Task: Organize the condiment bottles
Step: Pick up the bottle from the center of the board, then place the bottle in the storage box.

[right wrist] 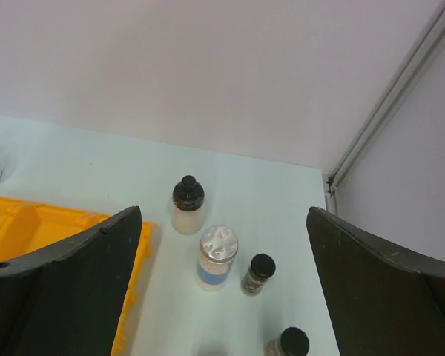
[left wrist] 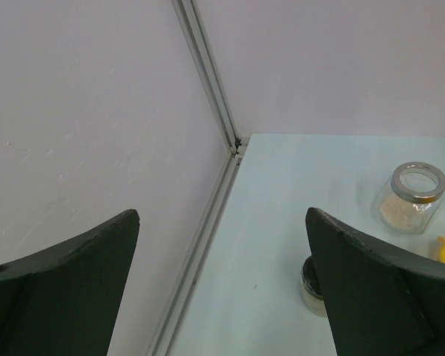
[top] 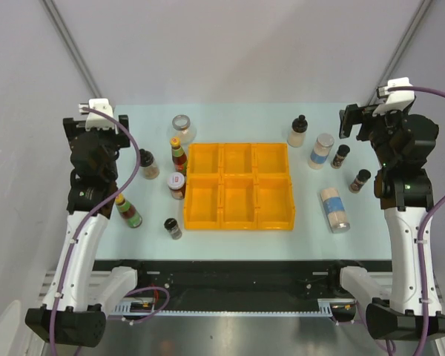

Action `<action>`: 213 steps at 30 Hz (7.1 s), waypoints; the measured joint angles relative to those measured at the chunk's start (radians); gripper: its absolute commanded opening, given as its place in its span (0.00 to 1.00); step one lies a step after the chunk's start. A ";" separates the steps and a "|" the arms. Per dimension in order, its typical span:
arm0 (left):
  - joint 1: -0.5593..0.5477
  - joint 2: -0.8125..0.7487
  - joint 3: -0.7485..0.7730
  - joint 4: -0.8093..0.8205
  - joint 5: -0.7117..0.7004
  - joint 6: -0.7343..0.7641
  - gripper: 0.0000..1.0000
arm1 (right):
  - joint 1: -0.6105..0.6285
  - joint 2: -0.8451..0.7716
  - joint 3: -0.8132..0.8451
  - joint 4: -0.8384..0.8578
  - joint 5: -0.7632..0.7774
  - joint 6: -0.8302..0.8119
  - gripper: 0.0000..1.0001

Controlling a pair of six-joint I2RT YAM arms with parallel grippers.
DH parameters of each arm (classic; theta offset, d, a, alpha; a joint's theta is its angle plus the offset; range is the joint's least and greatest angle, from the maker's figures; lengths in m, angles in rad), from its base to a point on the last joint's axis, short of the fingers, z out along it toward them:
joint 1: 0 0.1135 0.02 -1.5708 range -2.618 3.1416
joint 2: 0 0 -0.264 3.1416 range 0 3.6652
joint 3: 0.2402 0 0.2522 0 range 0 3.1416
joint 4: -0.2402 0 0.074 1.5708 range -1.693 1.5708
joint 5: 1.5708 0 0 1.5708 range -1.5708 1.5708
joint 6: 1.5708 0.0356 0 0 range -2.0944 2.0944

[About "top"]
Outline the blue-label pearl jar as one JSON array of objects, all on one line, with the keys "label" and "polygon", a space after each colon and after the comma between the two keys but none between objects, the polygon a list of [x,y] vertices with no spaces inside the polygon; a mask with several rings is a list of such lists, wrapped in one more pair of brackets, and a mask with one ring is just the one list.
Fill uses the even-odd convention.
[{"label": "blue-label pearl jar", "polygon": [[348,231],[350,223],[338,190],[325,188],[320,191],[320,198],[332,233]]},{"label": "blue-label pearl jar", "polygon": [[321,133],[314,144],[309,157],[309,167],[319,170],[326,162],[334,144],[334,137],[329,133]]}]

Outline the tall red sauce bottle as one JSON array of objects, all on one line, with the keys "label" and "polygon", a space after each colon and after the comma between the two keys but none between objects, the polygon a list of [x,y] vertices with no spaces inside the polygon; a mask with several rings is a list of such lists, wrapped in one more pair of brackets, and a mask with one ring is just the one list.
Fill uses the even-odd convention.
[{"label": "tall red sauce bottle", "polygon": [[184,177],[187,174],[188,158],[181,145],[179,137],[174,136],[170,139],[171,156],[175,171],[181,173]]}]

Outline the clear flask-shaped glass jar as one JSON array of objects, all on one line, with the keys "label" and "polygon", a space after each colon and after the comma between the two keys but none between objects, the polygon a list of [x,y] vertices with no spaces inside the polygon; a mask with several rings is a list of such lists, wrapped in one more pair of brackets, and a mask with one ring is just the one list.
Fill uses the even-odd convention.
[{"label": "clear flask-shaped glass jar", "polygon": [[185,114],[176,115],[167,129],[168,138],[177,137],[182,145],[192,143],[196,135],[196,126],[192,123],[190,117]]}]

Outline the small black-lid spice jar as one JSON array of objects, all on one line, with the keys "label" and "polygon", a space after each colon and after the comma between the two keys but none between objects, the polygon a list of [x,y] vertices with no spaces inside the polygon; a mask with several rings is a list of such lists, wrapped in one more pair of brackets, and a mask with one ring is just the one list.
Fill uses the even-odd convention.
[{"label": "small black-lid spice jar", "polygon": [[176,219],[168,218],[164,222],[164,228],[170,234],[173,240],[178,240],[182,237],[182,231]]}]

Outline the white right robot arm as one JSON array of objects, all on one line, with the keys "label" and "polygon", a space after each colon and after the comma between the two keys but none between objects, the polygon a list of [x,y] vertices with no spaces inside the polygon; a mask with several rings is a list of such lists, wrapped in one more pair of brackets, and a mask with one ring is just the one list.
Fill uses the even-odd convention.
[{"label": "white right robot arm", "polygon": [[432,183],[424,168],[439,128],[408,109],[376,113],[375,106],[348,105],[340,111],[341,139],[354,125],[380,163],[374,194],[388,225],[392,253],[392,287],[386,290],[367,270],[348,264],[329,276],[335,297],[350,293],[365,310],[367,329],[377,340],[434,340],[445,337],[445,314],[431,266]]}]

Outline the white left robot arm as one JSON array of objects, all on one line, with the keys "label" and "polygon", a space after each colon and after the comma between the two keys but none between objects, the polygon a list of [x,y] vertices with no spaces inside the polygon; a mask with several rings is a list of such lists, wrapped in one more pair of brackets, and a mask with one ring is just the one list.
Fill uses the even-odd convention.
[{"label": "white left robot arm", "polygon": [[65,241],[42,304],[25,315],[26,325],[52,349],[58,345],[97,346],[121,299],[128,292],[141,296],[149,287],[148,277],[128,266],[113,268],[96,288],[90,285],[99,241],[122,191],[116,184],[119,151],[136,143],[128,136],[126,115],[107,130],[86,128],[85,124],[63,120],[73,166]]}]

